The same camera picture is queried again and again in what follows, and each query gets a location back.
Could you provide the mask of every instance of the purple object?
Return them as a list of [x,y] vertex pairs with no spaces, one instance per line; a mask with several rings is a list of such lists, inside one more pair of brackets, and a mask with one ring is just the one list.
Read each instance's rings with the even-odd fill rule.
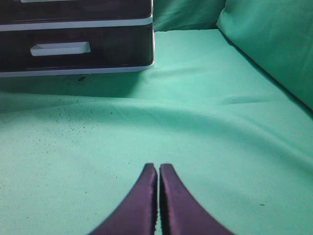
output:
[[189,193],[171,164],[160,168],[163,235],[232,235]]
[[90,235],[153,235],[157,222],[157,172],[146,164],[117,209]]

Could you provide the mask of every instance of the white trim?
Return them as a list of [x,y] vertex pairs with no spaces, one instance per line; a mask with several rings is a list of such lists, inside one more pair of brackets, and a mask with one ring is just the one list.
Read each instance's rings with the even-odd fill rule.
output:
[[141,67],[0,72],[0,77],[29,77],[29,76],[56,76],[56,75],[74,75],[74,74],[138,72],[138,71],[147,70],[153,67],[153,65],[154,65],[154,62],[149,66],[141,66]]
[[96,28],[96,27],[118,27],[118,26],[139,26],[148,25],[153,21],[153,16],[144,19],[134,20],[112,20],[112,21],[77,21],[77,22],[53,22],[53,23],[19,23],[0,24],[0,32],[4,31],[25,31],[40,29],[60,28]]
[[30,49],[32,56],[75,55],[90,52],[89,42],[37,44]]
[[73,1],[73,0],[21,0],[21,3],[28,3],[28,2],[46,2],[46,1]]

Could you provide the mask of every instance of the mint green cloth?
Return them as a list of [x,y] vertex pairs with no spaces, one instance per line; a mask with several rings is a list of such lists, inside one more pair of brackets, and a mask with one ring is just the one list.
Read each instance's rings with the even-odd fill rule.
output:
[[153,69],[81,77],[0,79],[1,235],[85,235],[149,162],[238,235],[312,233],[312,115],[218,30],[156,33]]
[[216,28],[225,0],[155,0],[155,31]]
[[227,0],[218,27],[313,109],[313,1]]

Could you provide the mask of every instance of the plastic drawer unit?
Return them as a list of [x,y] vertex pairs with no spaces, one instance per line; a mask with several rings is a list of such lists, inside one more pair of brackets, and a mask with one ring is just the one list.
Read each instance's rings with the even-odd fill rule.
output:
[[0,76],[147,69],[152,11],[151,0],[1,0]]

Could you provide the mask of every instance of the green fabric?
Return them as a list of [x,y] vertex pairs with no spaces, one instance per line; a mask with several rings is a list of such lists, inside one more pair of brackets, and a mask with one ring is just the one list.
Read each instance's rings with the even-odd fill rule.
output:
[[153,69],[80,78],[0,80],[0,234],[85,235],[149,162],[238,235],[312,233],[313,117],[218,30],[156,33]]
[[225,0],[155,0],[155,31],[216,28]]
[[313,1],[227,0],[218,27],[313,109]]

